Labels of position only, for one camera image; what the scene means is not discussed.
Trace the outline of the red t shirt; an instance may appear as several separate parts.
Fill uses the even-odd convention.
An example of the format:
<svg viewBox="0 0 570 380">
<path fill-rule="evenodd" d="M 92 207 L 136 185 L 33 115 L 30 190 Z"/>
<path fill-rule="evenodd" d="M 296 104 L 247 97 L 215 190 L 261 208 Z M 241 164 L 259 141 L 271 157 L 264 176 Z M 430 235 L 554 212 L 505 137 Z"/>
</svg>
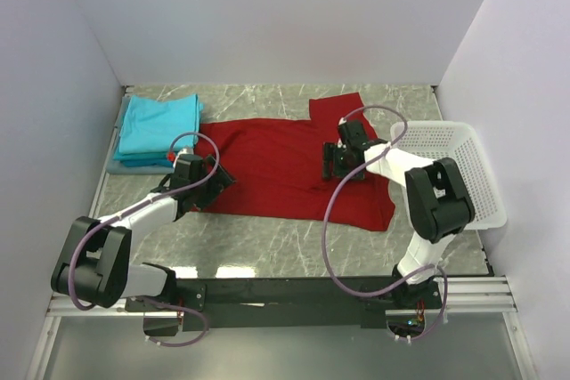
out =
<svg viewBox="0 0 570 380">
<path fill-rule="evenodd" d="M 349 93 L 308 102 L 308 119 L 252 118 L 203 123 L 196 154 L 218 151 L 236 182 L 208 207 L 239 214 L 320 221 L 338 179 L 322 179 L 322 146 L 338 138 L 339 119 L 351 111 L 363 120 L 362 98 Z"/>
</svg>

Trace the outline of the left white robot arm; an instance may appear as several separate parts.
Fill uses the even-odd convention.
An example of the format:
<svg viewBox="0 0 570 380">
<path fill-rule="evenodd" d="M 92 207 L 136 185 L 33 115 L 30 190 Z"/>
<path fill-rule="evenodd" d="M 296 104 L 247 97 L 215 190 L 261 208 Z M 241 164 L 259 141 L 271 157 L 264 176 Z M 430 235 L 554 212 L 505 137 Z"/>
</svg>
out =
<svg viewBox="0 0 570 380">
<path fill-rule="evenodd" d="M 214 156 L 182 154 L 173 172 L 138 203 L 99 219 L 80 216 L 71 224 L 50 279 L 52 291 L 69 295 L 74 289 L 83 310 L 140 296 L 157 310 L 172 308 L 179 301 L 174 270 L 134 264 L 132 253 L 153 231 L 211 206 L 234 183 Z"/>
</svg>

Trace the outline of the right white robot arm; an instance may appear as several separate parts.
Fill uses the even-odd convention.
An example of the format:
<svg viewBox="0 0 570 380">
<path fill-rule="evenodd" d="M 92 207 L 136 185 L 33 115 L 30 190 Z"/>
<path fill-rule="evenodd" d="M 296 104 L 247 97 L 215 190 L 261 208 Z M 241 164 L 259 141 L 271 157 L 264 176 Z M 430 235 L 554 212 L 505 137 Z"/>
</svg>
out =
<svg viewBox="0 0 570 380">
<path fill-rule="evenodd" d="M 384 177 L 405 189 L 413 235 L 406 253 L 395 266 L 395 281 L 378 291 L 356 291 L 334 274 L 327 254 L 326 232 L 322 232 L 322 256 L 333 283 L 344 292 L 372 298 L 391 293 L 395 304 L 412 307 L 429 287 L 443 251 L 476 215 L 467 186 L 452 158 L 433 160 L 400 150 L 390 141 L 371 140 L 359 120 L 341 119 L 339 142 L 323 148 L 323 175 L 339 166 L 345 174 L 327 205 L 324 221 L 330 218 L 342 187 L 365 171 Z"/>
</svg>

